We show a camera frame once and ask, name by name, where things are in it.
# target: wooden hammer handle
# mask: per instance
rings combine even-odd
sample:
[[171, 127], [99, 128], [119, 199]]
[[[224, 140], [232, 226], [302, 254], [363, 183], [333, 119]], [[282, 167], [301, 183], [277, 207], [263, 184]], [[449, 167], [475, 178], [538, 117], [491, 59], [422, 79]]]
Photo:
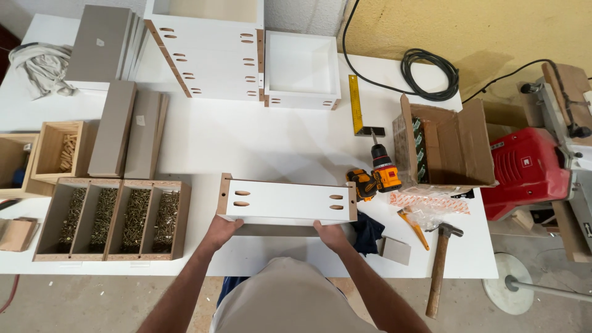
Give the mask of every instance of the wooden hammer handle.
[[440, 301], [440, 291], [442, 289], [442, 279], [444, 278], [444, 262], [446, 261], [446, 249], [448, 248], [448, 237], [438, 236], [438, 248], [436, 248], [436, 257], [434, 258], [434, 268], [432, 270], [432, 286], [430, 288], [430, 298], [427, 300], [426, 316], [436, 319], [438, 313], [438, 302]]

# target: metal pole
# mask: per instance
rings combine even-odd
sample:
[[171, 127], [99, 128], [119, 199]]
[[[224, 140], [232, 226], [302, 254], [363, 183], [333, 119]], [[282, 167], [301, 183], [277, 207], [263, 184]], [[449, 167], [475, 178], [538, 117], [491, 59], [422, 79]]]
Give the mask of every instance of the metal pole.
[[573, 299], [577, 299], [577, 300], [583, 300], [586, 302], [592, 302], [591, 295], [585, 295], [585, 294], [574, 293], [574, 292], [566, 292], [565, 290], [548, 288], [548, 287], [541, 287], [541, 286], [537, 286], [534, 284], [522, 283], [522, 282], [518, 282], [518, 281], [507, 281], [506, 284], [507, 283], [511, 284], [516, 290], [518, 288], [531, 289], [536, 292], [542, 292], [542, 293], [547, 293], [547, 294], [551, 294], [551, 295], [563, 296], [563, 297], [573, 298]]

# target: beige shirt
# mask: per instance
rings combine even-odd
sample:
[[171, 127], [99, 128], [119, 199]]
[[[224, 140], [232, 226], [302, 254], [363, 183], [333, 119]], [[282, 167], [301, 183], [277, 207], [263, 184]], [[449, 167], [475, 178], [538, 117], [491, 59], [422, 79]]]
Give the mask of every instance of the beige shirt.
[[307, 262], [274, 258], [232, 290], [212, 318], [210, 332], [379, 332]]

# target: workbench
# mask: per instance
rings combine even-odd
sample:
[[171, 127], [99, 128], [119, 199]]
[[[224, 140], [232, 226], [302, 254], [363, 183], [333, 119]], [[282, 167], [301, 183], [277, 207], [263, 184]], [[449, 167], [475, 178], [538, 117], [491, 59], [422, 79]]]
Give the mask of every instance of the workbench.
[[[35, 15], [23, 43], [44, 41], [72, 45], [79, 20]], [[350, 56], [353, 66], [367, 78], [409, 89], [401, 76], [399, 62]], [[262, 102], [187, 98], [150, 38], [136, 81], [140, 89], [170, 95], [162, 138], [157, 179], [191, 183], [191, 207], [184, 256], [174, 261], [31, 262], [39, 231], [25, 252], [0, 251], [2, 274], [104, 274], [177, 275], [205, 235], [217, 205], [220, 174], [235, 178], [342, 185], [352, 167], [371, 169], [371, 137], [353, 135], [349, 101], [348, 68], [339, 55], [342, 100], [335, 111], [265, 108]], [[412, 72], [426, 91], [446, 87], [446, 77], [436, 66], [414, 64]], [[400, 94], [359, 80], [365, 126], [385, 127], [379, 138], [393, 155], [392, 121], [400, 114]], [[459, 94], [435, 103], [409, 96], [411, 103], [434, 105], [459, 111]], [[0, 132], [39, 131], [43, 121], [100, 119], [105, 96], [55, 94], [29, 101], [25, 87], [10, 69], [0, 86], [2, 121]], [[384, 236], [411, 245], [409, 266], [369, 254], [366, 261], [383, 277], [430, 277], [437, 234], [426, 233], [431, 251], [421, 245], [411, 227], [387, 204], [388, 194], [358, 203], [358, 209], [385, 225]], [[496, 262], [479, 189], [467, 200], [471, 211], [450, 214], [444, 220], [464, 231], [448, 246], [444, 278], [497, 278]], [[28, 199], [0, 212], [0, 218], [36, 217], [43, 221], [49, 198]], [[274, 257], [289, 256], [310, 262], [328, 277], [347, 277], [339, 257], [318, 237], [234, 236], [215, 253], [208, 276], [251, 276]]]

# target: red machine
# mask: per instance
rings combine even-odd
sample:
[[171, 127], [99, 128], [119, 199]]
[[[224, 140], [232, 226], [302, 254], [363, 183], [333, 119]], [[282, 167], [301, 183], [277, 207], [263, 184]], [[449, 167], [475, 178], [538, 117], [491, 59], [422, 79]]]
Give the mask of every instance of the red machine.
[[527, 127], [491, 142], [496, 187], [482, 188], [487, 220], [499, 220], [516, 206], [567, 197], [571, 171], [545, 129]]

